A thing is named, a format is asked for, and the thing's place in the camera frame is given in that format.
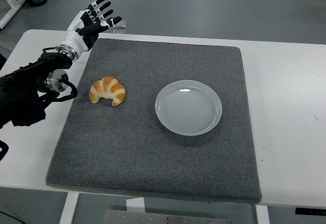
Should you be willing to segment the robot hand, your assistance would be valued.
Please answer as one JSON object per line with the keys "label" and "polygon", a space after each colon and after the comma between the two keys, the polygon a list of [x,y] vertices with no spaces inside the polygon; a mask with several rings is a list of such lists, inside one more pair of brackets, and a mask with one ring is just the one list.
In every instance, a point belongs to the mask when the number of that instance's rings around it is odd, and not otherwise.
{"label": "robot hand", "polygon": [[68,50],[74,59],[83,52],[89,51],[100,33],[107,31],[119,23],[120,16],[111,17],[113,10],[108,0],[95,0],[84,10],[78,12],[67,28],[67,36],[60,44],[59,50]]}

